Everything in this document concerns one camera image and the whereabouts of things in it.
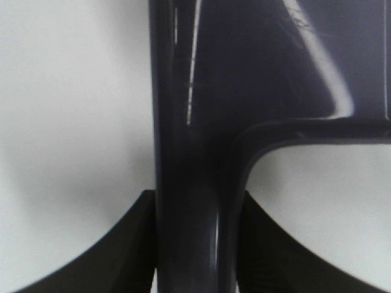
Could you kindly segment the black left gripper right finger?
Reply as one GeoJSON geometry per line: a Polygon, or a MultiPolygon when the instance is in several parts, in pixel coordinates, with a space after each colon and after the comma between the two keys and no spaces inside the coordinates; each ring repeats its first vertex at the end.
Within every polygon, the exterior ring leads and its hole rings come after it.
{"type": "Polygon", "coordinates": [[[244,194],[236,279],[240,292],[380,292],[323,260],[244,194]]]}

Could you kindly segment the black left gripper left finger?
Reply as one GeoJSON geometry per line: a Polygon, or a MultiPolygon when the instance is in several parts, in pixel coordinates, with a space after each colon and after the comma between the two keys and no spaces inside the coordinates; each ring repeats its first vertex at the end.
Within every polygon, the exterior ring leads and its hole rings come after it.
{"type": "Polygon", "coordinates": [[[96,244],[22,292],[150,292],[156,268],[155,192],[145,190],[96,244]]]}

